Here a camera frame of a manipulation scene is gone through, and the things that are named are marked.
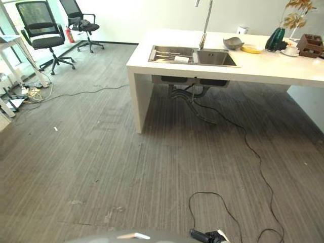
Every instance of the chair backrest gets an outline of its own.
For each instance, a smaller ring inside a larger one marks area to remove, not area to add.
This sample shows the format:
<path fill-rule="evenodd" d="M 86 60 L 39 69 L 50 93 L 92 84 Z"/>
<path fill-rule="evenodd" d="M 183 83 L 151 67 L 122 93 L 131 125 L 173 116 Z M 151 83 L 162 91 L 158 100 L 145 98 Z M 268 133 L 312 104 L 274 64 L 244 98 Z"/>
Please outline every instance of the chair backrest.
<path fill-rule="evenodd" d="M 21 2 L 16 7 L 29 37 L 60 33 L 46 1 Z"/>
<path fill-rule="evenodd" d="M 68 17 L 69 26 L 83 20 L 82 11 L 75 0 L 60 0 L 60 2 Z"/>

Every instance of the fire extinguisher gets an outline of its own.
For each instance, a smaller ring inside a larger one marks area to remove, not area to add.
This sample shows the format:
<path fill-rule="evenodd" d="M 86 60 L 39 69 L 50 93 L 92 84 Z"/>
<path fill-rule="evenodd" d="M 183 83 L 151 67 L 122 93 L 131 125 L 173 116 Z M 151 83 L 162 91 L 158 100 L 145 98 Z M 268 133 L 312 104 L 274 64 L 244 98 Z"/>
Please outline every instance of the fire extinguisher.
<path fill-rule="evenodd" d="M 68 26 L 66 27 L 65 33 L 66 33 L 67 38 L 69 39 L 69 42 L 74 43 L 75 41 L 73 39 L 73 35 L 72 35 L 71 30 L 69 29 Z"/>

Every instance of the yellow plate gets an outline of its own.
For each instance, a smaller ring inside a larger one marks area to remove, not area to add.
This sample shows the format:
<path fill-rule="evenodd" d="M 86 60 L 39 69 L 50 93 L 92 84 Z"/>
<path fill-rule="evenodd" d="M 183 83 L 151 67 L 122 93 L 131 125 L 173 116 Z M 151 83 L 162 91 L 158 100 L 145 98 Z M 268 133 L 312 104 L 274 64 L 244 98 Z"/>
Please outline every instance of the yellow plate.
<path fill-rule="evenodd" d="M 255 46 L 255 45 L 244 44 L 241 47 L 241 50 L 244 52 L 248 52 L 248 53 L 260 54 L 262 52 L 263 48 Z"/>

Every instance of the stainless steel sink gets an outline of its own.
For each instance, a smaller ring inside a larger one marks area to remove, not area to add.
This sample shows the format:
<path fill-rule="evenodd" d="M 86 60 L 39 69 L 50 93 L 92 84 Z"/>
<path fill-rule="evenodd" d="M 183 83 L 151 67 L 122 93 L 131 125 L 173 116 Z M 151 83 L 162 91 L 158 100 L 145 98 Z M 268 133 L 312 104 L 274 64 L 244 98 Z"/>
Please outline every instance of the stainless steel sink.
<path fill-rule="evenodd" d="M 176 62 L 175 57 L 188 58 L 188 62 Z M 153 46 L 149 62 L 187 65 L 238 67 L 228 50 Z"/>
<path fill-rule="evenodd" d="M 197 51 L 199 63 L 211 66 L 237 66 L 228 53 L 228 50 L 201 50 Z"/>
<path fill-rule="evenodd" d="M 154 46 L 150 55 L 150 62 L 175 63 L 175 57 L 189 58 L 192 63 L 194 48 L 188 47 L 160 47 Z"/>

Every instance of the black mesh office chair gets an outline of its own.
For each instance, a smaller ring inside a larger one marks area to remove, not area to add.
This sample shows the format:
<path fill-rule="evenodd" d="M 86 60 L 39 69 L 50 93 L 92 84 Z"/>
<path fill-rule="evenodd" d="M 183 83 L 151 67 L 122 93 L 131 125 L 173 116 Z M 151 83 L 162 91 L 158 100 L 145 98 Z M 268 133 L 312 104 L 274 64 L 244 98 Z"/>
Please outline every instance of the black mesh office chair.
<path fill-rule="evenodd" d="M 67 14 L 68 25 L 69 25 L 70 29 L 72 29 L 71 26 L 73 26 L 74 24 L 79 25 L 80 21 L 84 19 L 84 15 L 93 16 L 93 24 L 90 23 L 87 26 L 79 25 L 79 28 L 78 28 L 77 31 L 86 32 L 87 37 L 88 37 L 88 42 L 78 46 L 77 50 L 80 51 L 80 47 L 89 46 L 90 53 L 93 53 L 93 51 L 91 49 L 92 45 L 101 46 L 101 49 L 105 49 L 102 44 L 99 44 L 98 42 L 91 41 L 90 37 L 89 37 L 89 35 L 92 35 L 91 32 L 99 29 L 99 25 L 96 24 L 96 15 L 94 15 L 94 14 L 83 14 L 75 0 L 60 0 L 60 2 L 61 2 L 62 6 L 63 6 L 63 8 L 64 8 L 64 10 L 65 10 L 65 12 Z"/>
<path fill-rule="evenodd" d="M 17 3 L 19 15 L 25 25 L 25 28 L 21 30 L 22 35 L 26 38 L 28 44 L 37 49 L 49 48 L 53 54 L 53 65 L 51 75 L 54 75 L 55 65 L 60 65 L 60 62 L 72 65 L 72 69 L 75 66 L 65 61 L 64 59 L 71 59 L 71 57 L 56 57 L 52 47 L 63 45 L 65 42 L 65 36 L 60 24 L 55 23 L 53 14 L 50 6 L 45 1 L 32 1 L 32 2 L 21 2 Z M 59 36 L 38 38 L 32 40 L 31 38 L 47 35 L 47 34 L 58 34 Z"/>

